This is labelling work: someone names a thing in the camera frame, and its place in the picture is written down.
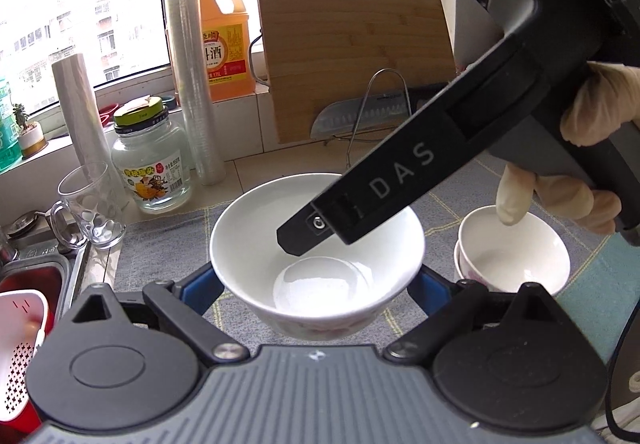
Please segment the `gloved right hand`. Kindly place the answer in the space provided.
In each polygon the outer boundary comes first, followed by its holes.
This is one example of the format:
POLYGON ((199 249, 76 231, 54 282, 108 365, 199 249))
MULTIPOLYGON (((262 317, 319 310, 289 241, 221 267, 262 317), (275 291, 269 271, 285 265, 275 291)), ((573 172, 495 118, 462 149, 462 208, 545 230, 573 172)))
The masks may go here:
MULTIPOLYGON (((639 122, 639 69, 591 62, 590 79, 563 115, 564 140, 582 147, 608 138, 623 124, 639 122)), ((622 212, 620 197, 609 190, 593 190, 568 175, 541 176, 510 162, 506 164, 496 196, 497 216, 506 226, 518 224, 538 198, 552 216, 569 219, 598 235, 615 232, 622 212)))

